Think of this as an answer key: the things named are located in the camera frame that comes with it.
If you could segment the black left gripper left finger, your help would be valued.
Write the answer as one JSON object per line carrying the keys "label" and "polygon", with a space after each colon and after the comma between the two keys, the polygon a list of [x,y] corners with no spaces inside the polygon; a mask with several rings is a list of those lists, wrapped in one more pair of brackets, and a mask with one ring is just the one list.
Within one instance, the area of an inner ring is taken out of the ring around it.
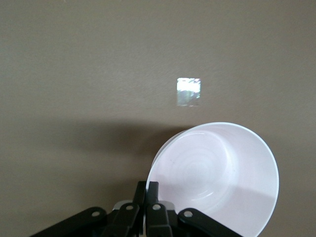
{"label": "black left gripper left finger", "polygon": [[139,237],[143,233],[146,182],[138,182],[133,200],[118,202],[111,213],[90,207],[30,237]]}

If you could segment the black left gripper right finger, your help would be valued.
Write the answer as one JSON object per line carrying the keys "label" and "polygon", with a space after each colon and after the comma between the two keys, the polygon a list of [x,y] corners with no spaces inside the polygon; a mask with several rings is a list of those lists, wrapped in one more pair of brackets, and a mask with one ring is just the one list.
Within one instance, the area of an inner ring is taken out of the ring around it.
{"label": "black left gripper right finger", "polygon": [[158,182],[149,182],[146,192],[147,237],[242,237],[194,208],[176,213],[170,202],[158,200]]}

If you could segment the white plastic bowl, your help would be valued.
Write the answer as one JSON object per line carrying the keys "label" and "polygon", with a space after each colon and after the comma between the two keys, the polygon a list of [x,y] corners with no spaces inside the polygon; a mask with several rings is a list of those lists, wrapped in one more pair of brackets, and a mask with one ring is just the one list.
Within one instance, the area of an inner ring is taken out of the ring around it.
{"label": "white plastic bowl", "polygon": [[279,174],[272,151],[255,132],[228,122],[202,124],[170,138],[148,182],[176,212],[194,208],[242,237],[258,237],[277,203]]}

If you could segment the clear tape piece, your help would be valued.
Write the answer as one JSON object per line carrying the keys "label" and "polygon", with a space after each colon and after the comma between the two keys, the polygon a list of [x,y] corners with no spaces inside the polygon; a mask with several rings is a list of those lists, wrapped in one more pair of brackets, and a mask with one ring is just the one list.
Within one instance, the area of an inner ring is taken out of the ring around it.
{"label": "clear tape piece", "polygon": [[178,78],[176,83],[177,106],[194,107],[199,105],[201,79]]}

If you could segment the brown table cover sheet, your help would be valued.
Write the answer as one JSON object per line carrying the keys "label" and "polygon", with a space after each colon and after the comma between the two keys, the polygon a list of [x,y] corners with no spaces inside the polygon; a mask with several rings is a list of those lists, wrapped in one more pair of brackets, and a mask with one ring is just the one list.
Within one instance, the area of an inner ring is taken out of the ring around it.
{"label": "brown table cover sheet", "polygon": [[[178,78],[201,79],[198,106]],[[0,0],[0,237],[110,211],[215,121],[275,155],[260,237],[316,237],[316,0]]]}

